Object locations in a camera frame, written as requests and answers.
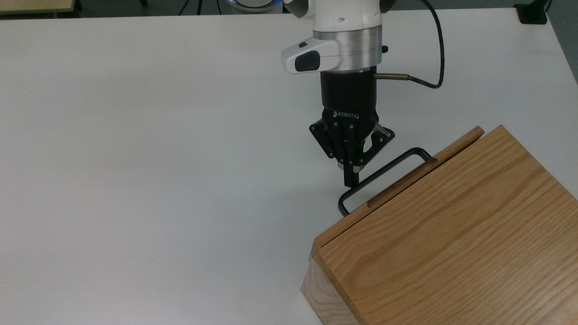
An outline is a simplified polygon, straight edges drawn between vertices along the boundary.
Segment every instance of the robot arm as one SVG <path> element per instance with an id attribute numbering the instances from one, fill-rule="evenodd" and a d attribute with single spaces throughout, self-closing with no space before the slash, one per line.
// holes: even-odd
<path id="1" fill-rule="evenodd" d="M 284 1 L 296 16 L 314 22 L 313 36 L 285 49 L 281 62 L 289 73 L 321 73 L 324 110 L 310 130 L 326 155 L 337 159 L 345 185 L 354 187 L 360 170 L 395 136 L 379 124 L 375 110 L 381 14 L 395 0 Z"/>

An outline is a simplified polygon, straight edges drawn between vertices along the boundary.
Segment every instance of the black metal handle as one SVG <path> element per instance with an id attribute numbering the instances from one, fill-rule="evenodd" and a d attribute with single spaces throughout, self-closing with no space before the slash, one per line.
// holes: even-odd
<path id="1" fill-rule="evenodd" d="M 432 157 L 427 151 L 425 151 L 425 149 L 422 149 L 420 147 L 414 147 L 414 148 L 411 148 L 408 151 L 402 153 L 399 157 L 397 157 L 396 159 L 393 159 L 387 165 L 381 167 L 375 173 L 369 175 L 366 179 L 362 180 L 359 184 L 357 184 L 357 186 L 351 188 L 347 192 L 343 193 L 343 195 L 341 195 L 341 197 L 339 198 L 339 201 L 337 203 L 337 208 L 339 209 L 339 212 L 341 213 L 341 215 L 345 217 L 349 214 L 349 211 L 345 208 L 345 205 L 344 205 L 345 200 L 350 198 L 353 194 L 357 193 L 360 189 L 363 189 L 369 183 L 371 183 L 374 180 L 376 180 L 377 178 L 379 178 L 379 176 L 382 176 L 383 174 L 385 174 L 391 168 L 397 166 L 399 163 L 401 163 L 402 161 L 406 160 L 407 158 L 409 158 L 413 155 L 420 156 L 424 161 L 427 161 L 428 159 L 430 159 Z"/>

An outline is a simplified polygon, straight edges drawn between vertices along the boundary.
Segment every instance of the white table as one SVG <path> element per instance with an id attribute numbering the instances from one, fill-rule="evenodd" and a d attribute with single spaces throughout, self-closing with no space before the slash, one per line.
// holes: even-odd
<path id="1" fill-rule="evenodd" d="M 436 153 L 504 124 L 578 196 L 578 87 L 552 27 L 441 10 L 439 90 L 380 81 L 397 137 Z M 380 72 L 434 82 L 426 11 L 385 15 Z M 1 324 L 320 324 L 299 292 L 344 192 L 309 134 L 290 15 L 0 21 Z M 395 168 L 349 207 L 418 164 Z"/>

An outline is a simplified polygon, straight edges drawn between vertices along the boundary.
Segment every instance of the wood grain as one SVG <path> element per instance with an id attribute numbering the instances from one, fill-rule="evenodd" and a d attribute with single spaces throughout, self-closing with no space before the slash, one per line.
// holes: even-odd
<path id="1" fill-rule="evenodd" d="M 359 325 L 337 290 L 312 258 L 309 260 L 301 292 L 324 325 Z"/>
<path id="2" fill-rule="evenodd" d="M 351 212 L 345 218 L 339 220 L 336 224 L 325 230 L 322 234 L 315 237 L 310 256 L 323 247 L 325 244 L 339 236 L 341 233 L 349 229 L 355 223 L 365 218 L 368 214 L 375 211 L 377 208 L 385 204 L 387 201 L 394 198 L 396 195 L 404 191 L 406 188 L 413 185 L 431 171 L 441 166 L 443 163 L 454 157 L 456 154 L 474 143 L 484 134 L 484 130 L 477 126 L 447 148 L 440 151 L 430 160 L 419 165 L 417 168 L 409 172 L 406 176 L 393 183 L 391 186 L 383 190 L 368 202 L 362 204 L 359 208 Z"/>
<path id="3" fill-rule="evenodd" d="M 316 259 L 361 324 L 578 324 L 578 201 L 503 127 Z"/>
<path id="4" fill-rule="evenodd" d="M 1 0 L 0 14 L 71 12 L 74 0 Z"/>

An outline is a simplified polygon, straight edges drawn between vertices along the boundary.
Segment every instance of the wooden lid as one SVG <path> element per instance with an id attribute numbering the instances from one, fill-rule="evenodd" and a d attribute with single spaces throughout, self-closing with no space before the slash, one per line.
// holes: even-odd
<path id="1" fill-rule="evenodd" d="M 578 324 L 578 201 L 503 127 L 313 258 L 360 324 Z"/>

